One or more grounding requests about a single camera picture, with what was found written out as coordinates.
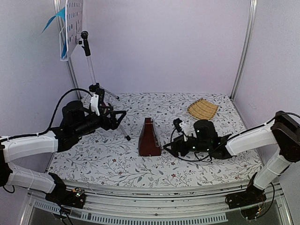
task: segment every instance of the lavender wall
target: lavender wall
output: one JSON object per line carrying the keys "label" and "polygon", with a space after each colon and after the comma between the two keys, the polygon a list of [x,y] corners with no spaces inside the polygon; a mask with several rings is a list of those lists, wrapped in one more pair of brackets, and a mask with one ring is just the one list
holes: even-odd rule
{"label": "lavender wall", "polygon": [[[260,0],[250,49],[236,98],[248,128],[278,110],[300,114],[300,1]],[[275,146],[260,149],[267,162]],[[300,164],[280,177],[295,224],[300,224]]]}
{"label": "lavender wall", "polygon": [[[53,15],[52,1],[1,2],[0,135],[45,130],[60,96],[72,88],[66,64],[59,61],[56,22],[40,35]],[[59,111],[55,125],[60,120]],[[44,171],[49,157],[49,154],[36,155],[17,163]],[[13,195],[0,188],[1,225],[20,223],[26,194],[23,188],[16,188]]]}
{"label": "lavender wall", "polygon": [[[97,79],[120,92],[230,94],[250,1],[85,1],[84,29]],[[78,82],[91,83],[83,50],[73,53]]]}

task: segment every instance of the floral tablecloth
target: floral tablecloth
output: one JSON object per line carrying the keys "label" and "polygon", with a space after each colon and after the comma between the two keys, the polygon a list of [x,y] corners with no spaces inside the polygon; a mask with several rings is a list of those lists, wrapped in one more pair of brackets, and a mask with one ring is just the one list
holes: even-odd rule
{"label": "floral tablecloth", "polygon": [[[196,119],[187,113],[187,107],[204,98],[219,106],[212,119],[219,135],[238,133],[244,130],[242,121],[232,102],[226,95],[192,93],[142,93],[120,94],[120,100],[106,95],[116,110],[127,110],[122,125],[131,136],[124,138],[121,130],[98,129],[84,136],[71,150],[56,153],[49,172],[62,179],[99,185],[126,187],[184,187],[214,185],[242,181],[262,166],[255,150],[239,154],[226,160],[190,163],[181,161],[166,151],[160,157],[140,157],[138,138],[145,117],[155,118],[161,145],[170,141],[173,120],[181,118],[193,126]],[[189,153],[186,159],[194,160]]]}

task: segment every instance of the blue paper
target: blue paper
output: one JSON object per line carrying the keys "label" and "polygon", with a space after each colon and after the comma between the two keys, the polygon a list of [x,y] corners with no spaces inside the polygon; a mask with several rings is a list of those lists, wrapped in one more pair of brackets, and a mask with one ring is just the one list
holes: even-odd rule
{"label": "blue paper", "polygon": [[[47,29],[47,27],[51,24],[51,22],[52,22],[52,21],[55,19],[55,17],[57,17],[57,16],[60,16],[60,17],[64,20],[64,22],[66,22],[66,11],[65,11],[65,7],[64,7],[61,11],[59,11],[57,14],[55,14],[54,16],[52,16],[52,17],[49,19],[49,21],[48,21],[47,25],[45,26],[45,28],[43,29],[42,33]],[[65,41],[65,43],[64,43],[64,48],[63,48],[62,53],[61,53],[61,59],[63,59],[63,58],[66,56],[66,54],[67,54],[67,43],[66,43],[66,41]]]}

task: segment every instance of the tripod stand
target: tripod stand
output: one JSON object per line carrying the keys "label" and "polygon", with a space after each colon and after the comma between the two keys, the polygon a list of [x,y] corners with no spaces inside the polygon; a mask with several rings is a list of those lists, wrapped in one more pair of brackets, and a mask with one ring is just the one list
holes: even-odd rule
{"label": "tripod stand", "polygon": [[[88,32],[87,31],[83,31],[81,32],[81,38],[83,39],[83,46],[82,48],[84,49],[85,52],[85,56],[86,59],[88,61],[88,66],[89,66],[89,71],[90,71],[90,77],[92,79],[92,85],[89,86],[89,90],[90,92],[100,92],[100,90],[104,90],[106,93],[108,93],[109,95],[115,97],[117,100],[119,100],[119,96],[111,93],[110,91],[108,91],[107,89],[103,88],[100,86],[99,83],[96,82],[96,78],[95,78],[95,74],[94,74],[94,68],[93,68],[93,64],[92,64],[92,60],[90,57],[90,46],[89,46],[89,42],[88,42]],[[106,106],[111,106],[109,103],[106,103],[105,100],[103,99],[104,96],[102,96],[102,102],[101,105],[106,107]],[[125,135],[125,138],[130,141],[130,136],[127,134],[126,130],[124,129],[124,127],[122,125],[119,125],[119,128],[121,129],[122,133]]]}

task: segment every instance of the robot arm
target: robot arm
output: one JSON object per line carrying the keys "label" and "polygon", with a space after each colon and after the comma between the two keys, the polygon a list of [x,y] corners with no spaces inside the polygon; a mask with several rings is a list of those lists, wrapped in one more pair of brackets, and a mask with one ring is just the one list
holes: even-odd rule
{"label": "robot arm", "polygon": [[115,130],[126,111],[114,111],[104,104],[104,90],[96,90],[90,101],[90,109],[81,101],[71,101],[62,108],[63,120],[59,127],[48,132],[24,137],[2,136],[0,140],[0,187],[16,185],[43,191],[46,199],[58,205],[82,208],[85,201],[83,190],[66,190],[64,182],[54,173],[39,173],[15,165],[11,161],[25,156],[47,152],[67,151],[79,142],[82,136],[98,128]]}
{"label": "robot arm", "polygon": [[[254,174],[245,191],[227,195],[225,201],[230,209],[265,201],[265,188],[292,163],[300,161],[300,124],[283,111],[279,111],[274,121],[228,140],[225,147],[232,156],[269,144],[277,144],[278,150],[267,164]],[[259,210],[256,214],[253,214],[251,209],[242,210],[241,213],[245,218],[255,219]]]}
{"label": "robot arm", "polygon": [[[181,120],[176,119],[173,123],[178,132],[183,132]],[[265,201],[264,189],[290,164],[300,161],[300,124],[283,111],[277,112],[273,120],[233,137],[218,137],[213,123],[207,120],[197,121],[194,130],[196,137],[180,135],[164,149],[175,157],[194,151],[207,152],[212,158],[228,159],[262,146],[279,146],[268,163],[252,177],[246,191],[227,196],[230,209]]]}

